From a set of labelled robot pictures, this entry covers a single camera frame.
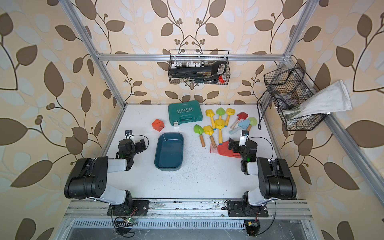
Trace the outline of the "teal storage box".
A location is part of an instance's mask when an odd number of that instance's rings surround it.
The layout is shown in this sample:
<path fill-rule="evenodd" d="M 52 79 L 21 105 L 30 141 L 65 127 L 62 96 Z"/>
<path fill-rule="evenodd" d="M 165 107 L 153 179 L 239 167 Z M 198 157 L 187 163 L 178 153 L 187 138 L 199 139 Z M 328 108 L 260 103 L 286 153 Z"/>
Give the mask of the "teal storage box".
<path fill-rule="evenodd" d="M 181 168 L 184 155 L 184 137 L 181 133 L 164 133 L 159 136 L 155 167 L 161 171 L 177 171 Z"/>

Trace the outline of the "yellow shovel wooden handle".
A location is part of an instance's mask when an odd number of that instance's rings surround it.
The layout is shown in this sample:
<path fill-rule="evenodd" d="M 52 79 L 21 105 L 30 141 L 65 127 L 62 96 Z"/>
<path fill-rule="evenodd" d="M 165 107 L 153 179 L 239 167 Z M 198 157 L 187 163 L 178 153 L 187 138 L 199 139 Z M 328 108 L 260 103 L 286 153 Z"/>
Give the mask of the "yellow shovel wooden handle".
<path fill-rule="evenodd" d="M 225 128 L 229 125 L 230 118 L 235 114 L 235 110 L 232 108 L 227 108 L 226 114 L 227 114 L 227 118 L 225 120 Z"/>

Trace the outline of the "yellow shovel blue handle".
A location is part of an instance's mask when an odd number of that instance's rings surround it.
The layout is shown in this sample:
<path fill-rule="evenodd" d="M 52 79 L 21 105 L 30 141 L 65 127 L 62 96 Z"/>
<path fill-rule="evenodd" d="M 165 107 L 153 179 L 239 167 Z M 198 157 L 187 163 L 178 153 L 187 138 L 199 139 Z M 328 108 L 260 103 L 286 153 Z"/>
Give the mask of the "yellow shovel blue handle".
<path fill-rule="evenodd" d="M 211 125 L 214 130 L 216 130 L 216 124 L 214 120 L 215 113 L 212 109 L 206 110 L 206 116 L 208 116 L 211 119 Z"/>

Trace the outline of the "large yellow shovel yellow handle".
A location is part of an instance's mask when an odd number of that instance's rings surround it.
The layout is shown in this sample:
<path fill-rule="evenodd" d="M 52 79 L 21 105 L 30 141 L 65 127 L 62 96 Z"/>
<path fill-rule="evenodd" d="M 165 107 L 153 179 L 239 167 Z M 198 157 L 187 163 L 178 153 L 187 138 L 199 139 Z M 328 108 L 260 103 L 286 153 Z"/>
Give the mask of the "large yellow shovel yellow handle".
<path fill-rule="evenodd" d="M 225 127 L 225 121 L 223 119 L 215 120 L 216 128 L 219 130 L 219 144 L 223 144 L 223 133 L 222 129 Z"/>

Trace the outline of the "green shovel orange handle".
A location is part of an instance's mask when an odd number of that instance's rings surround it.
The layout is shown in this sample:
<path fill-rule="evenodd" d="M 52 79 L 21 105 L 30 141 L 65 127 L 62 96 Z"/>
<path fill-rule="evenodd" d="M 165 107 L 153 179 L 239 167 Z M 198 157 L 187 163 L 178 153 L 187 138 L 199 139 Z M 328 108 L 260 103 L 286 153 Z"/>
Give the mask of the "green shovel orange handle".
<path fill-rule="evenodd" d="M 219 116 L 219 120 L 221 120 L 222 116 L 226 114 L 226 111 L 223 108 L 218 108 L 216 114 Z"/>

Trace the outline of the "red shovel wooden handle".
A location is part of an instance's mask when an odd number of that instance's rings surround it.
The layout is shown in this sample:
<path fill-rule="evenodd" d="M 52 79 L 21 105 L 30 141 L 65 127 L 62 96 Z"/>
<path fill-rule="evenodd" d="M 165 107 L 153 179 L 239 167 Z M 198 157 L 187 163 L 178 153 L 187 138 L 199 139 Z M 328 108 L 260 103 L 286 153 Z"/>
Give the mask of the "red shovel wooden handle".
<path fill-rule="evenodd" d="M 232 124 L 231 126 L 231 129 L 234 129 L 236 127 L 236 125 L 241 121 L 241 120 L 245 120 L 247 119 L 249 115 L 245 112 L 240 112 L 239 114 L 237 114 L 237 117 L 238 119 Z"/>

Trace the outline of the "yellow square shovel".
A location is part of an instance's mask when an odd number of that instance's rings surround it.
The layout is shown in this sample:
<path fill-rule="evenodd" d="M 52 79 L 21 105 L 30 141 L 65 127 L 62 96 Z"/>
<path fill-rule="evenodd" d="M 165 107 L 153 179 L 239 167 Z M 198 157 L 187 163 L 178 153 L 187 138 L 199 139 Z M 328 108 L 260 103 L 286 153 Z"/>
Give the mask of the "yellow square shovel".
<path fill-rule="evenodd" d="M 209 135 L 210 140 L 211 140 L 212 147 L 213 147 L 214 149 L 216 149 L 216 148 L 217 148 L 217 144 L 216 144 L 215 139 L 214 139 L 214 137 L 213 137 L 214 129 L 212 128 L 212 126 L 204 126 L 204 127 L 203 127 L 203 130 L 204 130 L 204 133 L 205 133 L 206 135 Z"/>

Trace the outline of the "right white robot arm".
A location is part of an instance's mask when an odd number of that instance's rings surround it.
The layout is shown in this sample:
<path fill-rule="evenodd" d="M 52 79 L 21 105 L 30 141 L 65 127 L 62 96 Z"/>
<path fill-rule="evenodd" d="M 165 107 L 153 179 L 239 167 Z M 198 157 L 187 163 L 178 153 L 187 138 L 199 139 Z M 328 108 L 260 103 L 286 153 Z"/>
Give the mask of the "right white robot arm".
<path fill-rule="evenodd" d="M 228 149 L 240 154 L 241 170 L 245 175 L 257 176 L 258 186 L 246 191 L 241 200 L 227 200 L 229 217 L 267 217 L 267 203 L 274 200 L 293 200 L 297 187 L 285 159 L 257 157 L 258 144 L 252 138 L 235 141 L 229 138 Z"/>

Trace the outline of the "green round shovel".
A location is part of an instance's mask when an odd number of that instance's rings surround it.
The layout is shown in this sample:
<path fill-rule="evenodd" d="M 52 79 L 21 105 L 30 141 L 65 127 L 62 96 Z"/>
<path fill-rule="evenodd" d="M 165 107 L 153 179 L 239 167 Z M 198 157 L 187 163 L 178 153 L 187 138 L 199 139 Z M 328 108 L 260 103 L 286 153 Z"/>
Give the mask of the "green round shovel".
<path fill-rule="evenodd" d="M 200 125 L 195 125 L 194 126 L 194 132 L 199 135 L 200 141 L 201 141 L 201 145 L 204 148 L 206 146 L 205 140 L 204 140 L 204 137 L 203 137 L 204 129 Z"/>

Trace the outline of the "light blue shovel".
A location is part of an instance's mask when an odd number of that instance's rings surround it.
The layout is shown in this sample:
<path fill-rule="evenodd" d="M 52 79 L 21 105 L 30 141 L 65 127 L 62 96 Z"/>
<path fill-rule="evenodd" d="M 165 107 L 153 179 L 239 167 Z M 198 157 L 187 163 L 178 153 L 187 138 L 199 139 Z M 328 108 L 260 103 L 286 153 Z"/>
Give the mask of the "light blue shovel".
<path fill-rule="evenodd" d="M 238 126 L 236 128 L 229 131 L 229 134 L 233 135 L 240 130 L 246 130 L 248 128 L 248 126 L 250 125 L 250 123 L 251 123 L 251 121 L 249 119 L 246 119 L 242 122 L 239 122 Z"/>

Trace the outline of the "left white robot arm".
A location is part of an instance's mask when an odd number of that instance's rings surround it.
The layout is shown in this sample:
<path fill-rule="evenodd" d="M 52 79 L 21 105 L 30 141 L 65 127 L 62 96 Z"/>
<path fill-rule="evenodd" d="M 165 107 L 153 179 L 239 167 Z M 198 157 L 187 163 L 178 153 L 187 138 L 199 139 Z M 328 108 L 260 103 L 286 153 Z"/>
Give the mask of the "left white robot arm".
<path fill-rule="evenodd" d="M 107 183 L 108 174 L 127 172 L 134 164 L 134 157 L 144 152 L 149 140 L 143 137 L 135 142 L 134 136 L 119 141 L 115 158 L 97 157 L 79 159 L 73 167 L 64 188 L 68 199 L 91 199 L 109 205 L 108 216 L 126 217 L 146 215 L 149 201 L 134 201 L 128 190 L 118 189 Z"/>

